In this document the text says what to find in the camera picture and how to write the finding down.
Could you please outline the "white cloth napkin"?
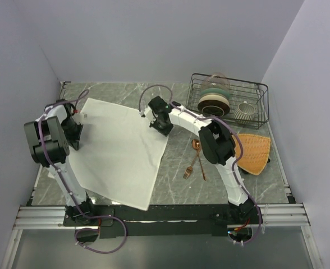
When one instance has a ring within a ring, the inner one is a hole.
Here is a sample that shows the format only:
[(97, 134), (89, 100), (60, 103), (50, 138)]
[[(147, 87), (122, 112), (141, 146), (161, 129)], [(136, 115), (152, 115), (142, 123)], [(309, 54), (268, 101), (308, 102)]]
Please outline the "white cloth napkin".
[(70, 165), (80, 185), (109, 200), (146, 211), (168, 138), (136, 109), (88, 98), (80, 147)]

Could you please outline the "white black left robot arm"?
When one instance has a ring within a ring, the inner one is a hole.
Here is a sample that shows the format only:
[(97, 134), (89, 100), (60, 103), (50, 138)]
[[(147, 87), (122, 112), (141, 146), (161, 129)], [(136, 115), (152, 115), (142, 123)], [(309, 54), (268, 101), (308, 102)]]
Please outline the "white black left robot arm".
[(91, 225), (97, 212), (73, 172), (69, 154), (78, 150), (83, 125), (76, 121), (75, 106), (65, 99), (45, 107), (36, 120), (24, 124), (26, 140), (35, 163), (46, 168), (66, 199), (66, 217), (76, 225)]

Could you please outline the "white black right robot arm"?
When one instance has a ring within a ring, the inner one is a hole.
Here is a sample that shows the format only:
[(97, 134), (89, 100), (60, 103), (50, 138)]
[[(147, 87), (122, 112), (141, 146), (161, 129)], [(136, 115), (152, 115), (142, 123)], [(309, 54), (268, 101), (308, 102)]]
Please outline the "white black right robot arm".
[(179, 103), (167, 104), (159, 96), (148, 103), (144, 117), (151, 128), (164, 136), (168, 136), (174, 126), (198, 136), (204, 157), (216, 167), (226, 188), (233, 221), (242, 224), (250, 219), (253, 224), (262, 223), (260, 208), (244, 186), (237, 167), (240, 158), (235, 155), (235, 142), (239, 142), (239, 138), (225, 122), (195, 114)]

